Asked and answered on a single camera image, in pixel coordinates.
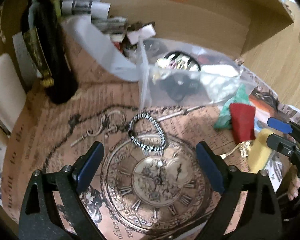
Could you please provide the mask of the person's right hand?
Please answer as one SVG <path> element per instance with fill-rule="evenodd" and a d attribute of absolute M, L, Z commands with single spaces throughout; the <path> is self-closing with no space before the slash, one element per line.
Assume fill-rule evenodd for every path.
<path fill-rule="evenodd" d="M 290 168 L 290 172 L 292 176 L 288 187 L 288 199 L 293 200 L 299 195 L 300 178 L 298 177 L 298 171 L 294 165 Z"/>

